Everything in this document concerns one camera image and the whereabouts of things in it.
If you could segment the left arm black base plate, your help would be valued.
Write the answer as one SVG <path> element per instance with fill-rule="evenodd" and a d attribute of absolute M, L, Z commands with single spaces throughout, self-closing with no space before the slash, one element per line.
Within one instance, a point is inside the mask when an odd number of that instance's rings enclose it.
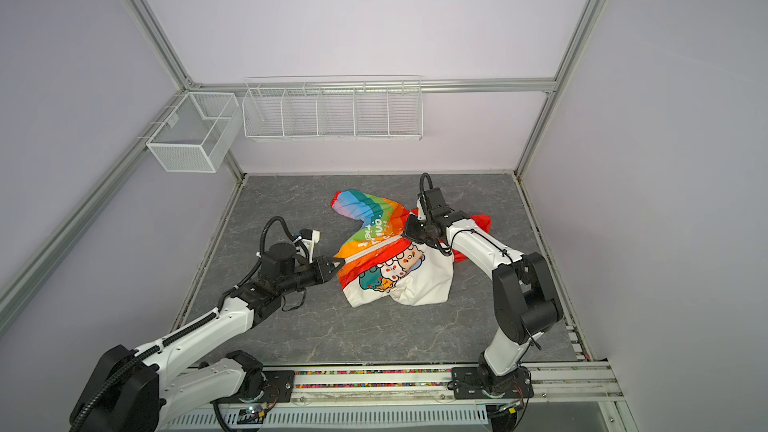
<path fill-rule="evenodd" d="M 266 403 L 279 404 L 291 401 L 296 372 L 288 369 L 265 370 L 249 373 L 240 387 L 232 394 L 218 399 L 224 404 Z"/>

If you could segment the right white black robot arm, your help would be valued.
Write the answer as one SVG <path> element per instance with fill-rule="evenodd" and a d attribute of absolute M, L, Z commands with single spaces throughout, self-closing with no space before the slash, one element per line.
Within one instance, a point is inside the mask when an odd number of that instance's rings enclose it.
<path fill-rule="evenodd" d="M 404 236 L 444 256 L 459 252 L 490 279 L 498 329 L 479 361 L 485 377 L 511 376 L 527 351 L 564 318 L 547 260 L 495 239 L 468 214 L 451 208 L 439 188 L 420 188 L 418 213 L 408 218 Z"/>

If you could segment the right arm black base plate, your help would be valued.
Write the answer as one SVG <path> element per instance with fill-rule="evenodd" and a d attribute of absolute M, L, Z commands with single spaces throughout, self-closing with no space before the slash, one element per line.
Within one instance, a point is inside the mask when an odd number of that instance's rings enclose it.
<path fill-rule="evenodd" d="M 447 388 L 459 400 L 529 399 L 534 396 L 531 372 L 523 366 L 501 376 L 484 365 L 454 367 Z"/>

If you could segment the colourful red white kids jacket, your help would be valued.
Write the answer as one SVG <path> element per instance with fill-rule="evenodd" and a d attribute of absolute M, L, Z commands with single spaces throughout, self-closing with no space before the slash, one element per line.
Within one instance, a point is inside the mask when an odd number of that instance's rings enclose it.
<path fill-rule="evenodd" d="M 414 210 L 357 190 L 337 192 L 330 206 L 339 215 L 362 222 L 336 253 L 345 261 L 338 278 L 352 307 L 384 297 L 407 306 L 448 299 L 454 264 L 468 257 L 458 250 L 444 256 L 405 238 L 405 225 Z"/>

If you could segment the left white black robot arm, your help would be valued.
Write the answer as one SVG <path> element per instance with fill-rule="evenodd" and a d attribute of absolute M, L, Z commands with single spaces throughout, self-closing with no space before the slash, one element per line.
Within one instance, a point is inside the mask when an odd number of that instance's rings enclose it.
<path fill-rule="evenodd" d="M 262 362 L 244 351 L 195 371 L 189 368 L 282 308 L 285 295 L 329 281 L 345 264 L 338 257 L 310 259 L 307 251 L 275 244 L 208 313 L 152 342 L 105 352 L 73 408 L 71 430 L 155 431 L 206 403 L 230 397 L 259 402 L 278 394 Z"/>

